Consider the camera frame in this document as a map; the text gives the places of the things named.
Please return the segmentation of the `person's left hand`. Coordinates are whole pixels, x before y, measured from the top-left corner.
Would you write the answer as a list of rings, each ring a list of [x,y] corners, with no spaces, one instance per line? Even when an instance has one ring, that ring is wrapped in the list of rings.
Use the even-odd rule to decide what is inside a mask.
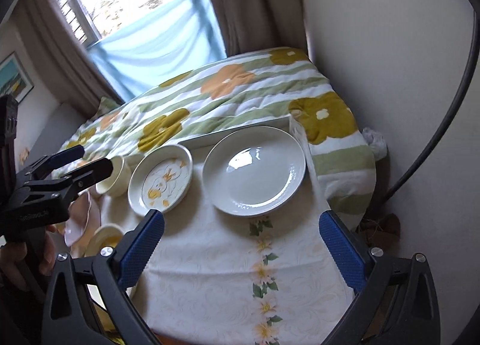
[[[55,266],[56,250],[51,237],[55,225],[22,229],[1,226],[1,291],[44,299]]]

